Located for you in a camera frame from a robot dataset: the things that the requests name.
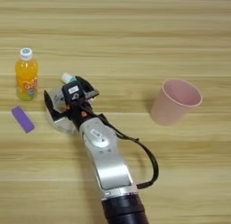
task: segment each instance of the plastic bottle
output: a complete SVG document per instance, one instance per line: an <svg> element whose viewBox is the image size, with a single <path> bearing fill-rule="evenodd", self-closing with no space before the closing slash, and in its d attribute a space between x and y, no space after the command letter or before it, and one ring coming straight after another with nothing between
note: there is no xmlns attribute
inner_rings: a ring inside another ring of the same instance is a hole
<svg viewBox="0 0 231 224"><path fill-rule="evenodd" d="M15 64L15 71L18 97L22 100L32 100L38 87L38 63L32 56L32 49L20 50L20 60Z"/></svg>
<svg viewBox="0 0 231 224"><path fill-rule="evenodd" d="M76 81L76 78L65 72L61 76L61 81L64 83L71 83Z"/></svg>

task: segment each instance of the black cable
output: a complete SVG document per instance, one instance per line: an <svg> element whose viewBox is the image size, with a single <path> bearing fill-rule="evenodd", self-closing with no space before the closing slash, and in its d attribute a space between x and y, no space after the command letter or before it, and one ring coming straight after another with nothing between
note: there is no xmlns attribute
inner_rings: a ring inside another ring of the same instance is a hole
<svg viewBox="0 0 231 224"><path fill-rule="evenodd" d="M83 111L89 113L93 117L99 118L106 126L109 126L112 129L114 129L118 138L120 138L122 140L133 141L134 143L136 143L136 144L138 144L138 145L140 145L142 147L142 149L146 152L146 154L148 155L148 157L149 157L149 159L150 159L150 161L152 163L153 175L152 175L152 178L151 178L150 181L137 184L137 188L138 189L145 189L145 188L150 187L151 185L153 185L154 182L157 180L157 178L159 176L159 166L158 166L158 163L157 163L156 158L153 155L153 153L145 145L143 145L138 138L132 138L129 135L125 135L124 133L119 131L117 128L115 128L113 125L111 125L107 121L107 119L95 114L91 109L88 109L88 107L84 107L83 105L79 105L79 106Z"/></svg>

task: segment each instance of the wood grain surface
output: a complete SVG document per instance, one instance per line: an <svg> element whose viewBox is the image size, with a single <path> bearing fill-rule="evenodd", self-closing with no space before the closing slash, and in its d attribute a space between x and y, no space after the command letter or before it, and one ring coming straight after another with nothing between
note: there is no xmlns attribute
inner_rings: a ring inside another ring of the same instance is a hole
<svg viewBox="0 0 231 224"><path fill-rule="evenodd" d="M42 92L67 71L100 91L96 112L156 155L160 179L140 191L152 224L231 223L231 0L0 0L0 223L106 224L79 136L52 129ZM15 95L14 63L32 47L39 95ZM149 111L165 79L198 86L204 102L176 126ZM26 135L10 110L36 128ZM120 142L137 182L152 168Z"/></svg>

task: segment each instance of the bottle cap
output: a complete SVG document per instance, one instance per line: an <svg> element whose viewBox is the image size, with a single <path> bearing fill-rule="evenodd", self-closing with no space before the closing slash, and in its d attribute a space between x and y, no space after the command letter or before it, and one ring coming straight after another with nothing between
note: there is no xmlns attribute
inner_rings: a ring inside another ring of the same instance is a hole
<svg viewBox="0 0 231 224"><path fill-rule="evenodd" d="M71 75L68 74L68 73L63 73L62 76L61 76L61 80L62 80L64 83L70 83L72 79L73 79L73 76L71 76Z"/></svg>
<svg viewBox="0 0 231 224"><path fill-rule="evenodd" d="M32 58L32 49L31 48L22 48L20 50L20 57L24 61L29 61Z"/></svg>

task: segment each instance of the bottle label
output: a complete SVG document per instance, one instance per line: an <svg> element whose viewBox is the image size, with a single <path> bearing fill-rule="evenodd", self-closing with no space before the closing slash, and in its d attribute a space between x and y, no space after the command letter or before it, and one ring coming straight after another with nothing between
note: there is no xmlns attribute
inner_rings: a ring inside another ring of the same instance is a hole
<svg viewBox="0 0 231 224"><path fill-rule="evenodd" d="M17 78L17 88L20 94L27 95L30 98L35 97L37 92L38 80L37 77L31 80L24 80Z"/></svg>

